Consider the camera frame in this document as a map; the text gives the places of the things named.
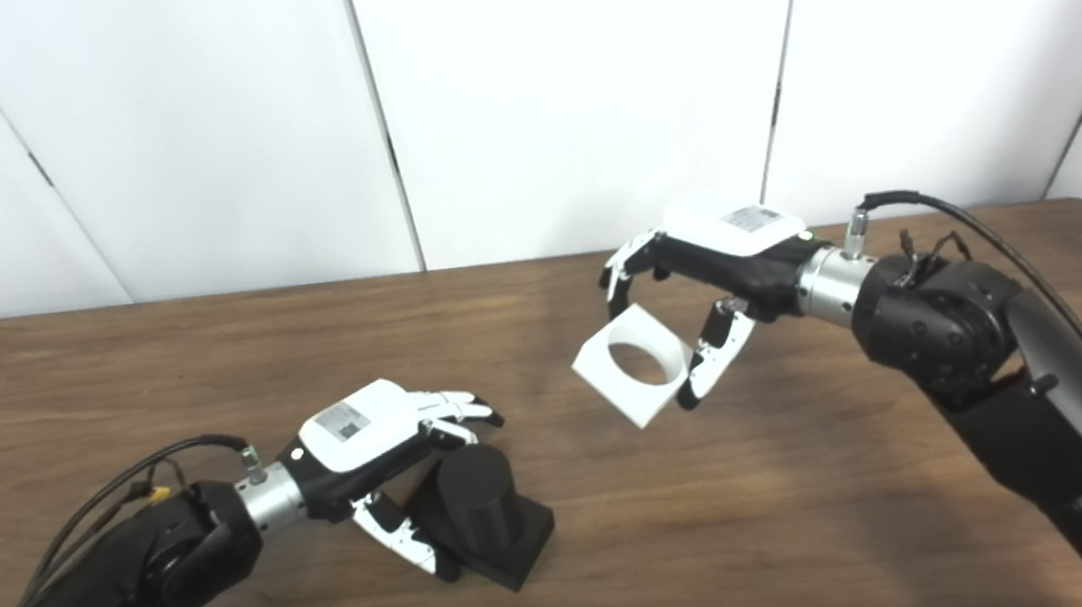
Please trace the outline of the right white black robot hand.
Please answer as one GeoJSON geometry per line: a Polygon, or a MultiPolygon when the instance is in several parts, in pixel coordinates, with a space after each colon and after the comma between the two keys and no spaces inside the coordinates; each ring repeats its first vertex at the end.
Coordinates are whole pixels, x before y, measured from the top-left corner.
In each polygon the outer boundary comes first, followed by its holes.
{"type": "Polygon", "coordinates": [[[661,222],[606,260],[598,285],[611,319],[628,309],[632,281],[645,273],[721,290],[676,391],[677,405],[690,411],[718,385],[757,325],[800,315],[799,274],[822,246],[800,217],[737,197],[688,192],[665,206],[661,222]]]}

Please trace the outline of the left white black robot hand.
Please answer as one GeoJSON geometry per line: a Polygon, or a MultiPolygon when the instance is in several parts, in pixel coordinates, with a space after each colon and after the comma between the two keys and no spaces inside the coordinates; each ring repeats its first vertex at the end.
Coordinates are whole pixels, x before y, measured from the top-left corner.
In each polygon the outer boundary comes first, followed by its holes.
{"type": "Polygon", "coordinates": [[[434,451],[478,443],[475,422],[500,428],[506,418],[469,391],[408,391],[384,378],[368,384],[311,415],[278,456],[296,486],[296,507],[311,520],[353,522],[409,565],[456,582],[458,560],[384,485],[434,451]]]}

